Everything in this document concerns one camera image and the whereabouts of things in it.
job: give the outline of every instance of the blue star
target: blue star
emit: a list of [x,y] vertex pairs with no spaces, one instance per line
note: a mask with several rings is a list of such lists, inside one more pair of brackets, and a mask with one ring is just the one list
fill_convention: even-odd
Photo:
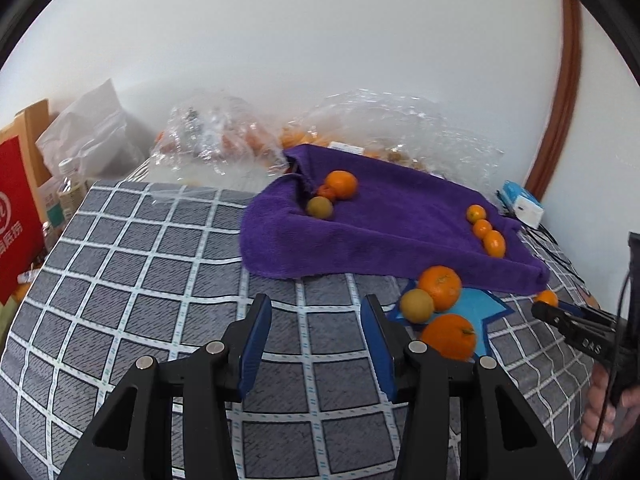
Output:
[[[412,288],[415,288],[415,282],[409,281],[402,293],[404,294]],[[419,333],[424,325],[409,323],[400,313],[399,303],[399,300],[396,301],[393,309],[386,314],[387,319],[411,326],[414,331]],[[475,354],[476,358],[479,358],[483,355],[493,356],[486,332],[487,325],[496,319],[508,316],[512,312],[513,309],[511,307],[490,292],[477,290],[476,288],[463,288],[460,293],[460,298],[454,306],[446,312],[433,314],[430,320],[434,320],[436,317],[443,316],[444,314],[458,314],[468,320],[471,325],[473,325],[476,334],[478,334]]]

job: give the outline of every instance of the red paper bag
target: red paper bag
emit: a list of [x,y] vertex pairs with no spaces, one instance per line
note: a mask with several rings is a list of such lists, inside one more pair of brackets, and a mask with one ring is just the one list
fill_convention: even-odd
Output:
[[18,286],[18,274],[30,268],[43,247],[20,142],[12,137],[0,144],[0,303],[7,302]]

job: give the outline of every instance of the silver screw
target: silver screw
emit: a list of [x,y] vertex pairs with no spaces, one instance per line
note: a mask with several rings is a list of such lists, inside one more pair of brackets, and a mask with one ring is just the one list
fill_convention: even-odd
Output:
[[146,370],[154,363],[154,359],[150,355],[143,355],[136,361],[136,367],[140,370]]
[[427,345],[422,341],[411,341],[409,343],[409,350],[414,354],[424,354],[427,351]]
[[495,361],[493,357],[489,357],[488,355],[483,355],[480,358],[480,366],[482,368],[486,368],[487,370],[493,370],[497,367],[498,363]]
[[225,349],[225,344],[222,341],[212,341],[207,345],[207,352],[210,354],[219,354]]

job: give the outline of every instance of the table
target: table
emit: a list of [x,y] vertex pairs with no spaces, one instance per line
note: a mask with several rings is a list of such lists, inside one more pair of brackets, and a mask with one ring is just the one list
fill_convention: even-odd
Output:
[[[170,202],[154,193],[173,189]],[[53,479],[95,411],[144,354],[180,358],[221,336],[258,292],[273,323],[254,389],[228,406],[241,478],[390,480],[405,406],[372,374],[359,298],[390,307],[406,283],[333,274],[251,276],[238,250],[252,196],[146,182],[98,182],[18,311],[0,364],[0,431],[34,480]],[[551,241],[522,240],[552,270],[561,300],[584,304]],[[488,328],[490,346],[574,474],[592,361],[532,318],[532,299],[497,294],[514,312]],[[182,405],[175,399],[174,478],[183,478]],[[460,407],[450,406],[449,477],[458,477]]]

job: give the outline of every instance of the purple cloth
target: purple cloth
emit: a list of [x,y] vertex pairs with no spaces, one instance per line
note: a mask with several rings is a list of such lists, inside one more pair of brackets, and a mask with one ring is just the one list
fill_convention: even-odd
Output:
[[[268,278],[354,272],[416,279],[434,265],[451,267],[464,286],[513,294],[546,287],[549,269],[516,234],[520,224],[498,214],[478,192],[361,155],[304,144],[287,156],[299,165],[249,204],[240,251],[249,272]],[[333,170],[359,182],[352,200],[335,203],[332,220],[305,214],[314,190]],[[482,205],[506,240],[504,258],[488,256],[465,219]]]

